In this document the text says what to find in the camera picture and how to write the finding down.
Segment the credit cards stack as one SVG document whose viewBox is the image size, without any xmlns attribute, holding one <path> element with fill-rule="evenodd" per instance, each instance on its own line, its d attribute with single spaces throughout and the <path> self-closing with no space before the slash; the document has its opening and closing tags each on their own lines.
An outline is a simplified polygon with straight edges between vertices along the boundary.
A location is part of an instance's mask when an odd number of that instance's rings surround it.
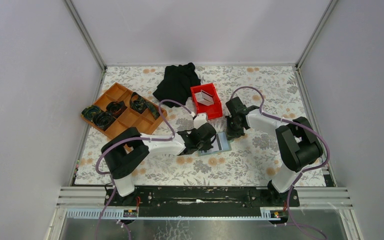
<svg viewBox="0 0 384 240">
<path fill-rule="evenodd" d="M 196 102 L 201 105 L 211 106 L 215 103 L 213 96 L 204 90 L 196 92 L 194 96 L 195 96 Z"/>
</svg>

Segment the grey-green card holder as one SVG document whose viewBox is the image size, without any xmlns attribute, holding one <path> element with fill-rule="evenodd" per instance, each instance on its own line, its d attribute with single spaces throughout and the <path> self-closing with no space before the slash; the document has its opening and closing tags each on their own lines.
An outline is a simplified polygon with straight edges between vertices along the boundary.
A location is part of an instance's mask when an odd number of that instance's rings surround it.
<svg viewBox="0 0 384 240">
<path fill-rule="evenodd" d="M 232 150 L 231 142 L 227 138 L 226 132 L 218 132 L 211 141 L 211 148 L 209 150 L 199 150 L 199 156 L 207 156 Z"/>
</svg>

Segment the rolled dark patterned tie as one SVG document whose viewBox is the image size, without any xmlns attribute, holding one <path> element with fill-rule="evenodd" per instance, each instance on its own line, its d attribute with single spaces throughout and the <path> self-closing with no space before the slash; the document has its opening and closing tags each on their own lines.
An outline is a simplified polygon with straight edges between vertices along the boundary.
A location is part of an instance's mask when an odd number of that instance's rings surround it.
<svg viewBox="0 0 384 240">
<path fill-rule="evenodd" d="M 84 108 L 81 112 L 81 116 L 86 120 L 92 122 L 95 115 L 98 115 L 102 112 L 101 108 L 96 105 L 90 105 Z"/>
</svg>

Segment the wooden divided organizer tray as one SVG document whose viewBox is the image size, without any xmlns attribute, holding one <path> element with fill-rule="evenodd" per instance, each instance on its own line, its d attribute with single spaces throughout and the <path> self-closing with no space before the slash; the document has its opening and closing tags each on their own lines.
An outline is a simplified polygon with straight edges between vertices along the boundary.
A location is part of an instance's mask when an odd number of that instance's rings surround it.
<svg viewBox="0 0 384 240">
<path fill-rule="evenodd" d="M 148 109 L 144 113 L 136 112 L 130 108 L 133 92 L 119 83 L 114 83 L 92 104 L 100 107 L 102 112 L 108 112 L 116 118 L 107 130 L 103 131 L 97 128 L 93 121 L 88 121 L 82 116 L 81 118 L 109 139 L 117 137 L 130 127 L 137 128 L 140 133 L 151 135 L 163 122 L 162 116 L 166 117 L 167 112 L 162 109 L 158 119 L 154 119 Z"/>
</svg>

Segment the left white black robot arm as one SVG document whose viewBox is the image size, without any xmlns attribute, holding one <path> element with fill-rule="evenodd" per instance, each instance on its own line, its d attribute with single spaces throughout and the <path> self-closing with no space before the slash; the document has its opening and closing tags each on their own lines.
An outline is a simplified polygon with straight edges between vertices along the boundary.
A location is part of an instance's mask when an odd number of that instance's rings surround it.
<svg viewBox="0 0 384 240">
<path fill-rule="evenodd" d="M 178 131 L 174 135 L 149 135 L 129 127 L 101 148 L 109 173 L 114 180 L 116 199 L 124 206 L 135 200 L 132 173 L 151 155 L 191 155 L 210 150 L 217 132 L 210 123 Z"/>
</svg>

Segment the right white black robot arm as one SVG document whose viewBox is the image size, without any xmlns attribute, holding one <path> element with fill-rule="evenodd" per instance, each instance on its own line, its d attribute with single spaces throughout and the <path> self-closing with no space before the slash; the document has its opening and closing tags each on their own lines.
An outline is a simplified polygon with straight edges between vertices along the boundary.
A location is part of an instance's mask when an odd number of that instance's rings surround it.
<svg viewBox="0 0 384 240">
<path fill-rule="evenodd" d="M 286 192 L 293 185 L 302 170 L 312 165 L 323 155 L 323 147 L 314 133 L 309 121 L 299 117 L 292 121 L 262 112 L 258 106 L 245 106 L 239 97 L 225 104 L 227 138 L 233 140 L 253 129 L 274 136 L 282 160 L 280 171 L 269 181 L 267 201 L 273 206 L 281 205 Z"/>
</svg>

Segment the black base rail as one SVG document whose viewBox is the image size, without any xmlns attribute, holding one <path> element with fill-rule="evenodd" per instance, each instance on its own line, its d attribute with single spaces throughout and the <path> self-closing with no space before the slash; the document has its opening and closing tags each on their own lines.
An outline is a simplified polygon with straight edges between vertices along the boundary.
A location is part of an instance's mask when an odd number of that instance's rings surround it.
<svg viewBox="0 0 384 240">
<path fill-rule="evenodd" d="M 299 207 L 296 190 L 274 193 L 266 187 L 137 186 L 127 196 L 105 188 L 105 204 L 132 207 L 139 217 L 260 217 L 261 209 Z"/>
</svg>

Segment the red plastic bin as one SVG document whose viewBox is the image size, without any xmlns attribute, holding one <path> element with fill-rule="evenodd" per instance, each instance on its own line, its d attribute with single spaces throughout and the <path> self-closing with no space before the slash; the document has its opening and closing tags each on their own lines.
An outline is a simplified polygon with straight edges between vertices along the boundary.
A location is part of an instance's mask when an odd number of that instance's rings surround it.
<svg viewBox="0 0 384 240">
<path fill-rule="evenodd" d="M 222 103 L 213 83 L 192 86 L 190 91 L 198 114 L 205 113 L 209 120 L 223 116 Z"/>
</svg>

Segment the black cloth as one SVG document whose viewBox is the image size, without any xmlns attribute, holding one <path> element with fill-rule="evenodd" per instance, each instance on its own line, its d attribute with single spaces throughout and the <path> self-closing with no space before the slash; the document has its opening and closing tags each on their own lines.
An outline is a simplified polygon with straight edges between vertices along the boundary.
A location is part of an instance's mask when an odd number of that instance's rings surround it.
<svg viewBox="0 0 384 240">
<path fill-rule="evenodd" d="M 192 96 L 191 87 L 201 85 L 196 66 L 190 62 L 184 65 L 166 66 L 163 80 L 158 84 L 153 96 L 158 100 L 172 100 L 186 105 Z"/>
</svg>

